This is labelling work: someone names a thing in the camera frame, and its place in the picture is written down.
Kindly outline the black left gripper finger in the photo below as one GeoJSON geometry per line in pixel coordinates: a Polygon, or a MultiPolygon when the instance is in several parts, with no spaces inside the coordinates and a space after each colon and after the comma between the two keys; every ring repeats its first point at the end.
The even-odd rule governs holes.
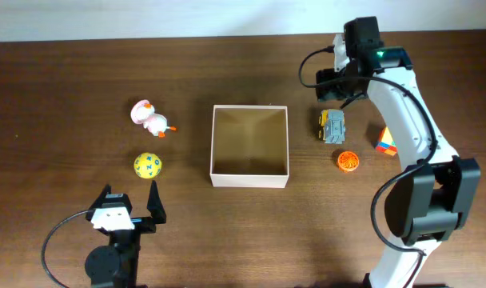
{"type": "Polygon", "coordinates": [[[150,212],[150,217],[154,223],[166,223],[166,212],[158,193],[157,183],[154,180],[151,182],[149,190],[147,210],[150,212]]]}
{"type": "Polygon", "coordinates": [[[94,211],[102,206],[108,194],[111,194],[111,186],[109,184],[106,184],[102,189],[102,192],[98,195],[98,197],[94,200],[92,205],[89,207],[88,209],[89,212],[86,214],[86,218],[93,217],[94,211]]]}

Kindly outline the yellow grey toy truck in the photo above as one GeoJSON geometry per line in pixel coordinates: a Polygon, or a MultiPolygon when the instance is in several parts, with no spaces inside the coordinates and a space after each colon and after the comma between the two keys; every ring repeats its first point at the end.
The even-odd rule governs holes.
{"type": "Polygon", "coordinates": [[[322,110],[319,125],[318,138],[325,144],[342,144],[345,141],[345,116],[342,110],[322,110]]]}

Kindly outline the colourful puzzle cube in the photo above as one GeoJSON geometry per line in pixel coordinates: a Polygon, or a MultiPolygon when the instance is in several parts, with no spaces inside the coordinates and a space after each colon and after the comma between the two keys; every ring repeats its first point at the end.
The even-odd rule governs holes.
{"type": "Polygon", "coordinates": [[[381,131],[375,150],[390,156],[397,154],[396,143],[394,142],[388,127],[385,127],[381,131]]]}

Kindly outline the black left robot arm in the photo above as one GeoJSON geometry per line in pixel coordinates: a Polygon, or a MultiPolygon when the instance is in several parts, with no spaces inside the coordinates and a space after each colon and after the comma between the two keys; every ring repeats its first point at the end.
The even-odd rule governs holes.
{"type": "Polygon", "coordinates": [[[141,236],[154,234],[166,223],[166,213],[155,181],[151,182],[146,209],[149,216],[130,216],[132,204],[127,194],[113,194],[103,188],[90,206],[86,220],[109,238],[109,243],[92,250],[85,261],[86,275],[92,287],[127,288],[137,285],[141,236]]]}

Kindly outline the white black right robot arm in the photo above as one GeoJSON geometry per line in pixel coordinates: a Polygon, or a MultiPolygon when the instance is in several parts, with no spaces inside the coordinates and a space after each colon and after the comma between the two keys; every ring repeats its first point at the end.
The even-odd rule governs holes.
{"type": "Polygon", "coordinates": [[[384,214],[391,234],[377,235],[386,247],[363,285],[410,287],[428,256],[464,227],[480,167],[444,138],[420,95],[408,53],[384,45],[375,17],[345,23],[326,52],[334,55],[334,66],[317,72],[317,99],[368,98],[389,128],[402,169],[373,196],[376,205],[388,195],[384,214]]]}

